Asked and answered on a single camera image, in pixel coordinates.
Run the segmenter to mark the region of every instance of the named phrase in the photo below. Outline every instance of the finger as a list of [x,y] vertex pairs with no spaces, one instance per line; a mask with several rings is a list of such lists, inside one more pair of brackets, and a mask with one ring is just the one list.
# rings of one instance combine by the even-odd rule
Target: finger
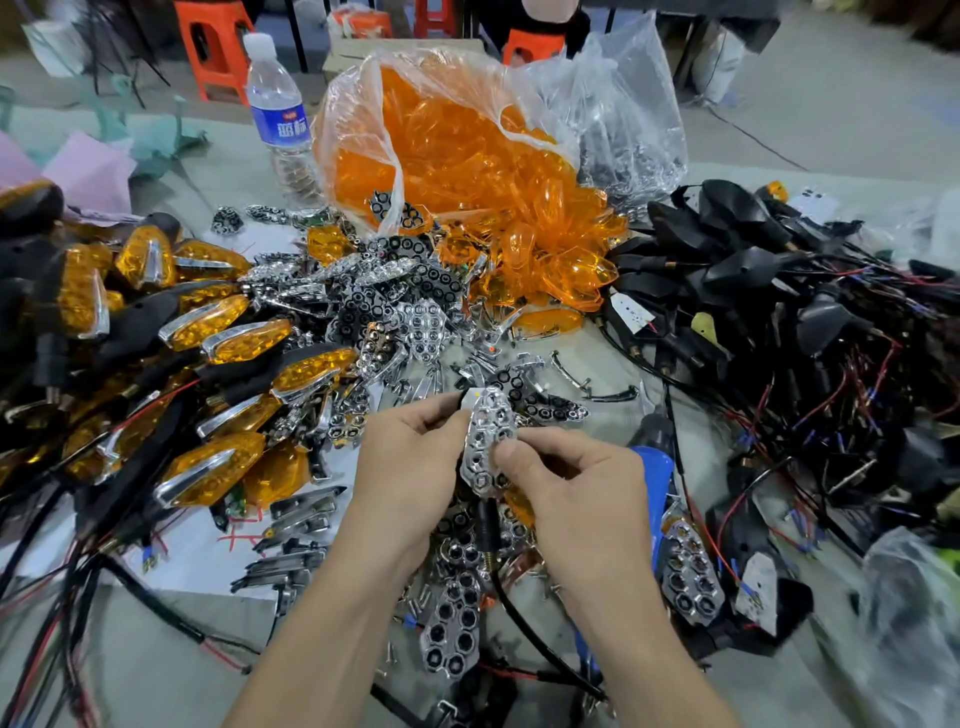
[[523,427],[517,437],[541,455],[553,455],[579,471],[608,460],[615,445],[559,427]]
[[464,451],[467,430],[470,425],[470,411],[462,409],[454,412],[450,418],[436,429],[427,432],[423,438],[429,447],[440,456],[456,460]]
[[426,400],[404,404],[392,410],[395,417],[421,435],[437,423],[445,420],[460,404],[461,392],[429,397]]
[[557,487],[565,483],[547,470],[536,450],[519,440],[497,443],[493,448],[493,462],[527,494],[534,510],[538,509],[538,502],[543,503],[551,492],[556,492]]

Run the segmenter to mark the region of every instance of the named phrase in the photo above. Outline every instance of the plastic bottle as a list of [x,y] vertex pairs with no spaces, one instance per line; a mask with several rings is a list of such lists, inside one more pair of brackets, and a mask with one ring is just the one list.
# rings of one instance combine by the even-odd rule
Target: plastic bottle
[[283,197],[291,209],[323,206],[313,159],[313,137],[297,83],[276,59],[274,39],[249,33],[243,39],[250,56],[247,98],[253,123],[270,150]]

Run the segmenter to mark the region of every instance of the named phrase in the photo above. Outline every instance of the forearm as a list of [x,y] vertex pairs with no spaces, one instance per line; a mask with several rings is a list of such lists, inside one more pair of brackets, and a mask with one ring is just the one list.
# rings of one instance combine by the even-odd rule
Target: forearm
[[359,722],[402,571],[358,564],[336,548],[258,661],[224,728],[349,726]]
[[654,586],[621,583],[617,594],[604,595],[576,617],[620,725],[738,728],[732,710],[687,655]]

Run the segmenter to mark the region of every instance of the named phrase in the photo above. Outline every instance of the blue bottle label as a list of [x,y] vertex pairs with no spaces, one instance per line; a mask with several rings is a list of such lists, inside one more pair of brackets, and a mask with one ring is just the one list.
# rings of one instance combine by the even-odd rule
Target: blue bottle label
[[310,141],[310,125],[303,104],[289,109],[250,107],[260,138],[275,147],[296,147]]

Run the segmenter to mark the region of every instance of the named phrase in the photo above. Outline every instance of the cardboard box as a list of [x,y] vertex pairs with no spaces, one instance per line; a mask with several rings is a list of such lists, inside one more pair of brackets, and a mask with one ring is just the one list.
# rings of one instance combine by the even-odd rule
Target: cardboard box
[[324,61],[324,78],[329,83],[348,68],[352,68],[375,50],[410,51],[417,48],[446,48],[483,53],[483,41],[480,38],[377,38],[364,40],[359,38],[330,38],[330,53]]

